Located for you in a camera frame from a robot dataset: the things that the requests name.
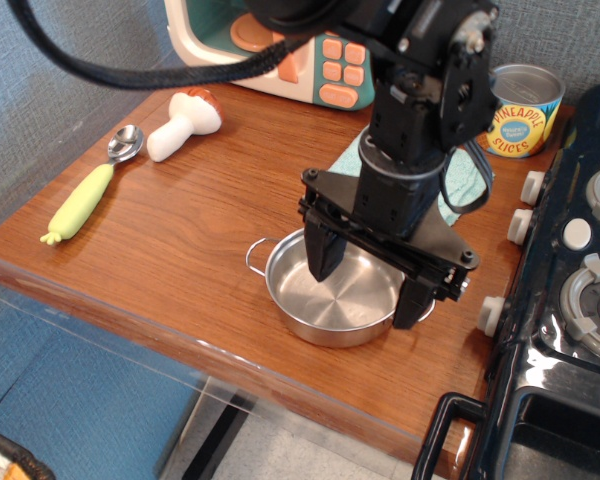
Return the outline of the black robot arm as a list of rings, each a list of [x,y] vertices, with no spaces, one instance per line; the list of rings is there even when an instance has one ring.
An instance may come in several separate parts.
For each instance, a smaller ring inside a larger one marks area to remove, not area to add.
[[[300,211],[313,277],[327,279],[354,244],[401,270],[393,316],[409,329],[435,300],[457,299],[476,253],[443,220],[452,155],[464,149],[485,184],[493,173],[477,137],[499,101],[489,1],[251,1],[255,19],[303,41],[330,32],[367,49],[374,103],[358,146],[361,170],[347,177],[303,173]]]

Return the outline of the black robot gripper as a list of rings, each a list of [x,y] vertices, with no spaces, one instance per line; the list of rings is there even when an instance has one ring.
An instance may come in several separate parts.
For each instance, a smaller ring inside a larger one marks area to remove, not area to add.
[[[405,274],[393,314],[395,329],[412,329],[435,299],[459,300],[479,257],[439,209],[450,203],[445,179],[456,151],[426,143],[419,153],[390,155],[364,129],[358,177],[305,170],[300,213],[314,279],[326,280],[351,243]]]

